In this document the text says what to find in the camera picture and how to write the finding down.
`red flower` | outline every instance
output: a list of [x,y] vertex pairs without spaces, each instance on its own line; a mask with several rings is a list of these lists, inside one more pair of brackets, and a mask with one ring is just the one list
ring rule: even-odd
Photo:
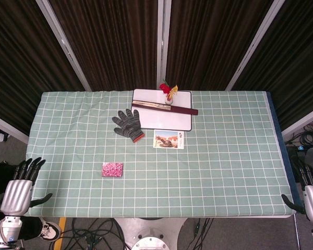
[[163,91],[164,94],[169,94],[169,92],[171,91],[171,88],[165,83],[162,83],[159,88]]

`dark brown curtain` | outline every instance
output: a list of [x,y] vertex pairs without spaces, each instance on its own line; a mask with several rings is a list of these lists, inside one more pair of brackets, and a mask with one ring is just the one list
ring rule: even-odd
[[0,118],[29,134],[46,91],[83,91],[35,1],[0,0]]
[[232,90],[270,91],[282,129],[313,111],[313,1],[284,3]]
[[50,3],[94,91],[155,89],[158,1]]
[[182,90],[224,90],[272,0],[172,0],[166,79]]

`shoe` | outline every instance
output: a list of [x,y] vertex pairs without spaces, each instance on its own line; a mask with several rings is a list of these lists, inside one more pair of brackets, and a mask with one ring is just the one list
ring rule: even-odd
[[56,241],[61,236],[61,228],[53,222],[45,221],[43,218],[40,218],[43,226],[42,231],[38,237],[41,237],[45,241]]

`pink card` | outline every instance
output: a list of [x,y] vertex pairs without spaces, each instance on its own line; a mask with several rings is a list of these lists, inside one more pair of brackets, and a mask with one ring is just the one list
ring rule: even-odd
[[123,173],[123,163],[121,162],[104,162],[102,165],[102,176],[104,177],[121,177]]

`postcard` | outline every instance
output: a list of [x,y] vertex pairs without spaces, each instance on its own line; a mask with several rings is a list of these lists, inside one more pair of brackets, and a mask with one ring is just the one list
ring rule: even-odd
[[155,130],[153,147],[184,149],[184,132],[172,130]]

